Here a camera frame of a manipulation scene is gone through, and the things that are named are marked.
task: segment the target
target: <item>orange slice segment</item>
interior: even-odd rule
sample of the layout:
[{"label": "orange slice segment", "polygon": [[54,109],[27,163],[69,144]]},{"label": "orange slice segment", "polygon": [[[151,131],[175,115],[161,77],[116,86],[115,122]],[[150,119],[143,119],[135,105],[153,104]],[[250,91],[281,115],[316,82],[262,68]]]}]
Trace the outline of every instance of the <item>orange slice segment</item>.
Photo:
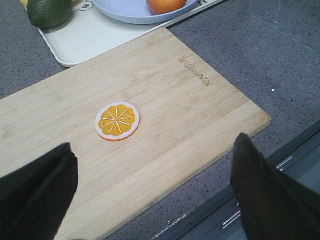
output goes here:
[{"label": "orange slice segment", "polygon": [[135,133],[140,123],[138,109],[126,101],[116,101],[102,108],[94,121],[96,133],[108,141],[120,141]]}]

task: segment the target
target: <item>orange slice toy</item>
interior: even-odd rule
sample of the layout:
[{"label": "orange slice toy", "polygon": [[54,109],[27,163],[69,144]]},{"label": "orange slice toy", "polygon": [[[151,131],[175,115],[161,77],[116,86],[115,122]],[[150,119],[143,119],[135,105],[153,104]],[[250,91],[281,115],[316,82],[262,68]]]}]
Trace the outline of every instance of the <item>orange slice toy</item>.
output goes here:
[{"label": "orange slice toy", "polygon": [[121,141],[135,133],[140,123],[138,109],[126,101],[116,101],[102,108],[94,121],[96,133],[108,141]]}]

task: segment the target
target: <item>wood grain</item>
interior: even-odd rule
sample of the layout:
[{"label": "wood grain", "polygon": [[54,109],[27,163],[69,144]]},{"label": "wood grain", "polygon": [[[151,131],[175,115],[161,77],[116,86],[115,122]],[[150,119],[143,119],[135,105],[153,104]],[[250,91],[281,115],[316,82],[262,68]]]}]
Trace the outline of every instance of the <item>wood grain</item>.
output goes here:
[{"label": "wood grain", "polygon": [[[108,142],[94,120],[116,101],[135,105],[141,121]],[[55,239],[103,239],[270,120],[161,28],[0,100],[0,177],[70,142],[79,186]]]}]

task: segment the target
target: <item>gray countertop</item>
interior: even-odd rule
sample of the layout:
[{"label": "gray countertop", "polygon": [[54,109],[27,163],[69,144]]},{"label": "gray countertop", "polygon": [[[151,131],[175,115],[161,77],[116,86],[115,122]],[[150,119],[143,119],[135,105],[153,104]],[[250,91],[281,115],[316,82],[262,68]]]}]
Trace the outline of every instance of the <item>gray countertop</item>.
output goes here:
[{"label": "gray countertop", "polygon": [[[0,2],[0,98],[66,68],[19,0]],[[228,0],[169,30],[272,117],[253,142],[270,156],[320,119],[320,0]],[[230,185],[231,154],[109,240],[152,239]]]}]

